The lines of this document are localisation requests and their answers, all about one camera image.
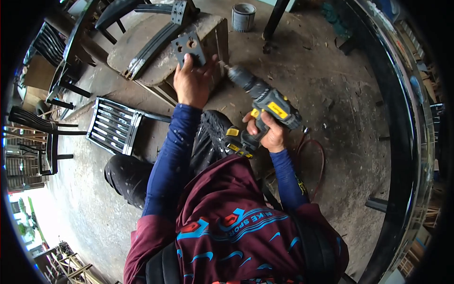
wooden seat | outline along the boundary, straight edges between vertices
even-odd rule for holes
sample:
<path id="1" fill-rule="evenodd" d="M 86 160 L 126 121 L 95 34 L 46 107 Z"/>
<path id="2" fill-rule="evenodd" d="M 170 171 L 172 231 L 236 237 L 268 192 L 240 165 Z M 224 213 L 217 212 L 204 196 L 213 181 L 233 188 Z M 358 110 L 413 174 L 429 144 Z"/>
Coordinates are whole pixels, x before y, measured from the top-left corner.
<path id="1" fill-rule="evenodd" d="M 110 51 L 107 58 L 109 66 L 122 73 L 148 41 L 168 23 L 168 18 L 168 15 L 153 14 L 127 30 Z M 220 60 L 228 63 L 227 19 L 200 13 L 183 32 L 193 30 L 196 31 L 201 41 L 206 58 L 218 54 Z M 142 76 L 134 82 L 167 104 L 175 106 L 178 100 L 172 85 L 177 64 L 178 60 L 169 41 L 167 47 L 151 61 Z M 224 70 L 218 67 L 213 72 L 210 91 L 215 88 L 223 76 Z"/>

black pants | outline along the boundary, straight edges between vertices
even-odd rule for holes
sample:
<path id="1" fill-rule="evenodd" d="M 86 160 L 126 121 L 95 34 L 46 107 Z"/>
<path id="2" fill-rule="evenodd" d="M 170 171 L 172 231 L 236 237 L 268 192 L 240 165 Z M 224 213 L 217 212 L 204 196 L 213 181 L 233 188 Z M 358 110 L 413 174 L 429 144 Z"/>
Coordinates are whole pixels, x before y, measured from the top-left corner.
<path id="1" fill-rule="evenodd" d="M 224 135 L 230 126 L 232 123 L 224 114 L 216 110 L 203 112 L 189 165 L 190 179 L 212 163 L 233 153 L 224 146 Z M 142 162 L 133 156 L 118 154 L 107 162 L 104 178 L 129 204 L 143 209 L 152 169 L 153 164 Z"/>

